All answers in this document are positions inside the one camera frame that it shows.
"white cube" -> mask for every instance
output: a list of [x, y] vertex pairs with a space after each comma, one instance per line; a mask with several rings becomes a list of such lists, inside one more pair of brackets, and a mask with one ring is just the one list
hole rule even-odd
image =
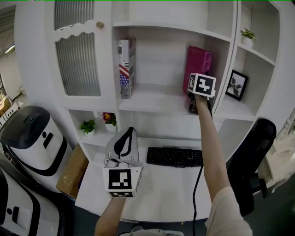
[[216, 78], [197, 73], [191, 73], [189, 76], [188, 91], [193, 94], [199, 94], [212, 98], [215, 96]]
[[142, 167], [103, 168], [106, 192], [113, 197], [135, 197], [142, 177]]

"picture frame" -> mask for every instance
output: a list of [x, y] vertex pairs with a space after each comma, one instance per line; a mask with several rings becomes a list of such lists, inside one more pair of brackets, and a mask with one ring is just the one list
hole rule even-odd
[[247, 85], [247, 81], [248, 76], [233, 70], [231, 72], [230, 81], [225, 94], [238, 101], [241, 101]]

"keyboard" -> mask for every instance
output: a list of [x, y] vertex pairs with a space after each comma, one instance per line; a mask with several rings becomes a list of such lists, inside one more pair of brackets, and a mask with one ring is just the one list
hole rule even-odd
[[175, 147], [149, 147], [147, 163], [173, 167], [193, 167], [203, 165], [202, 151]]

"white desk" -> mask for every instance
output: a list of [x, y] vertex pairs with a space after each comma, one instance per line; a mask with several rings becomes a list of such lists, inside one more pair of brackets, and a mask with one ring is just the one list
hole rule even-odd
[[[139, 161], [144, 164], [142, 179], [137, 196], [127, 199], [122, 218], [152, 222], [191, 221], [194, 215], [193, 190], [200, 168], [175, 168], [147, 164], [147, 147], [151, 146], [152, 140], [155, 139], [138, 139]], [[196, 142], [194, 147], [198, 146], [201, 146], [201, 142]], [[105, 148], [101, 147], [95, 156], [96, 163], [89, 163], [87, 167], [75, 203], [76, 206], [97, 215], [104, 212], [110, 201], [110, 197], [105, 192], [102, 177], [104, 158]], [[197, 219], [207, 218], [211, 200], [203, 173], [195, 199]]]

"potted plant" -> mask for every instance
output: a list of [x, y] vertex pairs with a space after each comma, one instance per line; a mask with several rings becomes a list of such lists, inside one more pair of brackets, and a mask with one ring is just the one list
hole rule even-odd
[[247, 47], [251, 48], [253, 47], [253, 41], [252, 39], [255, 39], [255, 33], [250, 32], [248, 29], [245, 28], [245, 31], [240, 30], [240, 33], [242, 35], [241, 43], [246, 45]]
[[94, 120], [84, 121], [83, 124], [80, 126], [80, 130], [84, 130], [85, 135], [93, 136], [94, 129], [95, 129], [95, 122]]
[[114, 133], [117, 131], [117, 121], [115, 113], [103, 112], [102, 120], [105, 121], [106, 129], [109, 132]]

